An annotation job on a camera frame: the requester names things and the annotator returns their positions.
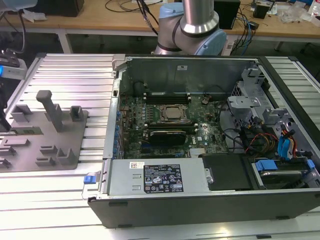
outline sticker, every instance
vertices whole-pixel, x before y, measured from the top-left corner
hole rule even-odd
[[[180,164],[145,165],[144,192],[147,194],[180,193],[184,191]]]
[[[144,161],[131,161],[130,162],[130,169],[143,169],[145,165]]]
[[[188,66],[187,65],[179,65],[177,67],[178,71],[187,71],[188,70]]]

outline cpu socket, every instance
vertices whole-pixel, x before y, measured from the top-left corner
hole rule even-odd
[[[183,105],[164,105],[159,109],[162,122],[181,122],[188,120],[186,107]]]

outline gray fixture plate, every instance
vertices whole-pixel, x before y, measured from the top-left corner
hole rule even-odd
[[[12,145],[13,149],[15,150],[15,154],[6,155],[5,152],[0,151],[0,158],[2,158],[0,160],[6,159],[10,162],[9,168],[0,167],[0,173],[73,170],[77,168],[88,118],[88,111],[83,111],[83,121],[73,122],[69,111],[62,111],[61,116],[63,130],[62,132],[57,132],[52,122],[48,121],[45,112],[33,112],[32,114],[25,115],[28,122],[27,124],[23,123],[23,126],[39,127],[43,135],[6,136],[0,144],[0,150],[10,147],[8,143],[13,144],[15,145]],[[14,128],[15,126],[21,125],[17,124],[16,121],[13,121],[11,126]],[[19,146],[19,144],[25,142],[26,139],[28,139],[27,144]],[[40,152],[41,146],[55,146],[56,150],[54,150],[52,153],[42,154]],[[68,153],[69,149],[72,149],[74,158],[70,160],[69,163],[64,163],[62,165],[61,162],[56,158],[59,149],[62,149],[65,155]],[[49,163],[46,164],[45,160],[42,160],[44,162],[44,164],[40,164],[42,166],[38,166],[36,164],[37,158],[50,157],[52,157],[54,165]]]

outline workbench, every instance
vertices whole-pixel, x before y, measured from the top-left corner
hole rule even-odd
[[[84,176],[102,169],[112,95],[112,54],[48,54],[37,57],[8,102],[7,119],[16,104],[43,111],[39,90],[52,91],[62,110],[80,105],[89,112],[75,170],[0,173],[1,239],[257,239],[317,240],[320,207],[288,220],[221,222],[193,225],[106,229],[83,200]],[[320,85],[298,62],[268,57],[304,110],[320,128]],[[277,104],[282,100],[270,90]],[[98,184],[86,185],[96,193]]]
[[[118,6],[119,0],[113,0],[108,7],[117,11],[122,11]],[[57,34],[66,54],[72,53],[69,34],[92,34],[92,35],[126,35],[126,36],[156,36],[143,20],[139,12],[112,12],[105,8],[106,0],[85,0],[83,9],[78,17],[47,16],[46,21],[35,23],[26,22],[26,30],[29,33],[54,33]],[[253,18],[253,12],[249,11],[247,4],[251,0],[242,0],[241,9],[249,21],[257,22],[258,30],[254,35],[254,40],[275,41],[275,42],[303,42],[320,43],[320,27],[314,26],[311,22],[291,22],[282,23],[278,16],[266,15],[265,19]],[[127,8],[137,8],[137,4],[128,3]],[[150,11],[159,17],[161,4],[150,6]],[[16,27],[20,28],[17,16],[7,16],[8,20]],[[13,32],[14,30],[3,20],[0,31]],[[225,30],[227,33],[227,43],[223,49],[223,55],[230,55],[234,42],[241,37],[244,26],[240,20],[236,20],[233,29]]]

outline blue latch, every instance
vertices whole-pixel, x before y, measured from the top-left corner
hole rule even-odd
[[[286,161],[289,161],[288,151],[290,148],[290,140],[289,138],[284,138],[284,136],[280,136],[278,142],[278,154],[280,157],[284,158]]]
[[[271,159],[259,160],[255,163],[255,167],[258,171],[278,170],[275,161]]]
[[[310,168],[311,170],[316,167],[315,164],[314,164],[314,162],[313,162],[311,159],[308,159],[308,160],[306,161],[306,163],[308,164],[308,166],[309,166],[309,168]]]
[[[97,177],[96,176],[84,176],[83,183],[84,184],[96,184]]]

